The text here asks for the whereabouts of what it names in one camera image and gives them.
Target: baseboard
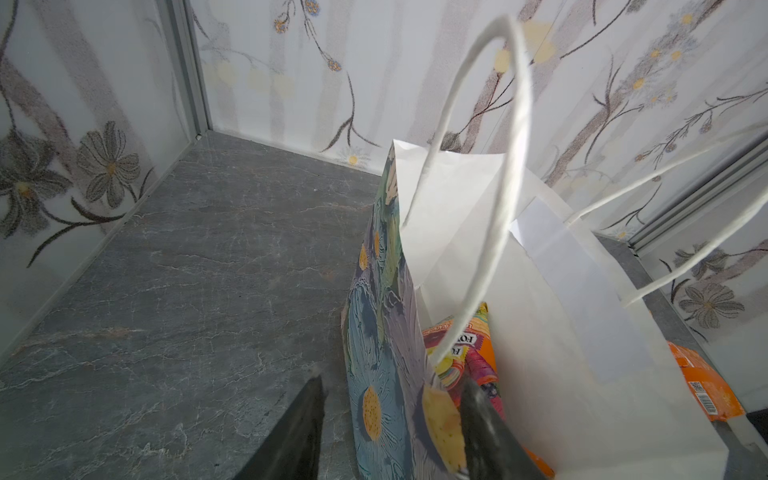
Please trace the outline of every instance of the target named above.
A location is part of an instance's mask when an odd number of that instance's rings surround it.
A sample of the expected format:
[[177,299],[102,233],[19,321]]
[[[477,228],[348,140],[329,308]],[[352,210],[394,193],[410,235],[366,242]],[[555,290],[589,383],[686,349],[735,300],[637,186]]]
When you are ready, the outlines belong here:
[[287,145],[277,144],[275,142],[266,140],[264,138],[254,137],[252,135],[244,134],[244,133],[239,132],[239,131],[232,131],[232,130],[229,130],[227,128],[218,128],[218,129],[216,129],[214,131],[217,132],[217,133],[220,133],[220,134],[225,134],[225,135],[229,135],[231,137],[239,138],[241,140],[248,140],[248,141],[252,141],[252,142],[257,143],[257,144],[266,145],[267,147],[272,147],[272,148],[277,148],[279,150],[289,151],[292,154],[303,155],[304,157],[309,157],[309,158],[313,158],[315,160],[324,161],[327,164],[339,165],[340,167],[346,167],[346,168],[349,168],[350,170],[357,170],[357,171],[361,171],[361,172],[366,172],[367,174],[373,174],[373,175],[376,175],[377,177],[381,177],[382,176],[382,173],[379,172],[379,171],[369,170],[369,169],[361,168],[361,167],[355,167],[353,165],[350,165],[350,164],[347,164],[347,163],[343,163],[343,162],[339,162],[339,161],[333,161],[333,159],[323,157],[322,155],[318,154],[317,152],[304,151],[304,150],[300,150],[298,148],[288,147]]
[[85,260],[83,260],[80,266],[75,269],[74,272],[72,272],[72,274],[59,286],[59,288],[56,289],[53,295],[51,295],[48,300],[46,300],[45,303],[43,303],[37,312],[35,312],[35,314],[30,318],[30,320],[27,322],[27,325],[16,335],[16,337],[14,337],[8,346],[0,352],[0,366],[4,365],[5,362],[13,356],[13,352],[24,342],[24,340],[27,339],[27,337],[31,335],[31,333],[45,318],[45,316],[48,315],[48,313],[53,309],[54,305],[64,296],[67,290],[69,290],[69,287],[80,279],[88,267],[90,267],[94,260],[96,260],[96,257],[101,255],[101,252],[104,251],[112,238],[120,230],[122,230],[125,222],[134,216],[134,214],[141,208],[141,206],[144,205],[144,202],[147,201],[147,198],[149,198],[150,195],[152,195],[152,193],[165,181],[167,176],[170,175],[171,171],[173,171],[176,165],[179,163],[179,160],[187,156],[192,147],[194,147],[195,143],[197,143],[197,141],[193,141],[193,143],[187,145],[181,151],[181,153],[176,157],[176,160],[174,160],[173,163],[168,166],[160,178],[158,178],[157,181],[147,189],[147,193],[142,198],[138,199],[134,206],[131,207],[131,209],[127,211],[120,220],[117,220],[117,225],[115,225],[112,230],[109,230],[109,232],[104,235],[104,238],[101,239],[96,248],[94,248],[93,252],[91,252],[91,254],[88,255]]

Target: snack bag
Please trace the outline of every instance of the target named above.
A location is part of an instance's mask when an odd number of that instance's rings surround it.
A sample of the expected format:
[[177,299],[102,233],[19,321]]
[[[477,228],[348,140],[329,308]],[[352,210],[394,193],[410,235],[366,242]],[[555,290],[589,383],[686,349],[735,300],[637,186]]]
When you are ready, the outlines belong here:
[[[451,328],[453,316],[450,316],[422,331],[424,346],[427,349],[427,355],[431,354],[437,347],[445,332]],[[488,396],[496,412],[505,419],[502,399],[498,392],[498,376],[496,374],[496,357],[493,353],[491,344],[491,333],[488,329],[488,304],[480,304],[478,311],[469,321],[464,333],[458,338],[458,342],[451,348],[450,355],[447,355],[436,367],[440,381],[450,395],[453,404],[458,408],[462,401],[462,381],[472,380],[476,382]],[[549,478],[554,478],[554,471],[538,455],[525,449],[531,460],[539,467],[542,473]],[[463,457],[462,450],[453,451],[453,455]]]
[[672,355],[683,371],[688,388],[696,396],[710,421],[725,422],[746,412],[728,384],[701,356],[691,349],[669,343]]

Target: floor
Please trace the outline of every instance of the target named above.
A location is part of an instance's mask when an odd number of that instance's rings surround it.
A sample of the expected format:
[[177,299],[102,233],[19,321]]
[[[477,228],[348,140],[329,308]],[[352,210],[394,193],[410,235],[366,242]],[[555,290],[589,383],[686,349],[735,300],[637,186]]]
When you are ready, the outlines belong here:
[[[0,478],[230,478],[317,371],[319,477],[355,478],[339,311],[378,182],[209,132],[0,370]],[[717,428],[726,478],[764,480]]]

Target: floral wallpaper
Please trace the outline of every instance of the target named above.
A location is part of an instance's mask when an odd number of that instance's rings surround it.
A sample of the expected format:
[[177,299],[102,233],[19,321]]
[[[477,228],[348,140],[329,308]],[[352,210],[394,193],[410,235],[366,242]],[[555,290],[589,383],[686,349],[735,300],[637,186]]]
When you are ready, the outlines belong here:
[[[648,273],[660,278],[682,265],[765,188],[768,174],[748,180],[734,195],[709,202],[685,228],[642,250]],[[768,408],[768,208],[662,292],[744,408]]]
[[3,354],[190,143],[160,24],[151,0],[0,8]]
[[[500,14],[523,24],[531,55],[528,167],[574,209],[768,118],[768,4],[759,0],[191,4],[217,130],[376,174],[393,138],[433,141],[459,63]],[[515,82],[508,58],[501,40],[483,52],[446,150],[503,150]],[[750,140],[659,176],[586,221],[628,239]]]

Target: white paper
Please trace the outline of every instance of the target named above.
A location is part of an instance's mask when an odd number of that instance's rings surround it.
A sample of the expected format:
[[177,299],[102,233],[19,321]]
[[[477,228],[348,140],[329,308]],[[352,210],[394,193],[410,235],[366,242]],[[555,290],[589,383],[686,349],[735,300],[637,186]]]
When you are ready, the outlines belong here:
[[[455,313],[477,269],[498,175],[487,182],[486,161],[493,161],[495,155],[473,157],[477,174],[462,166],[454,170],[455,176],[439,182],[450,184],[450,190],[435,191],[429,197],[435,201],[426,206],[431,212],[430,231],[401,236],[409,269],[412,262],[431,265],[416,290],[422,328]],[[418,175],[418,170],[400,169],[398,158],[398,185],[405,183],[406,190],[415,182],[409,175]],[[472,200],[479,184],[487,186]],[[552,189],[526,171],[517,214],[536,197],[559,223],[573,214]],[[472,202],[469,212],[462,214],[463,220],[452,208],[440,208],[442,202],[453,206],[459,198]],[[602,271],[614,298],[616,292],[626,296],[634,291],[626,273],[581,221],[569,230]],[[435,238],[438,231],[453,233]],[[521,444],[549,463],[560,480],[722,478],[727,449],[690,394],[645,305],[633,303],[627,313],[639,335],[637,342],[654,364],[611,382],[598,382],[571,314],[525,249],[511,233],[509,236],[485,300],[507,424]],[[437,258],[424,243],[439,245]],[[434,260],[426,262],[413,256],[416,254]],[[580,280],[571,284],[577,291],[585,285]],[[625,353],[610,358],[609,363],[621,360],[622,355]]]
[[543,201],[534,198],[509,230],[571,317],[599,383],[654,364],[616,289]]
[[417,206],[408,227],[402,228],[427,150],[397,140],[394,145],[402,248],[406,258],[413,259],[408,261],[408,268],[413,284],[419,286],[493,180],[504,155],[438,152],[429,178],[420,187],[423,188],[422,199],[427,201]]

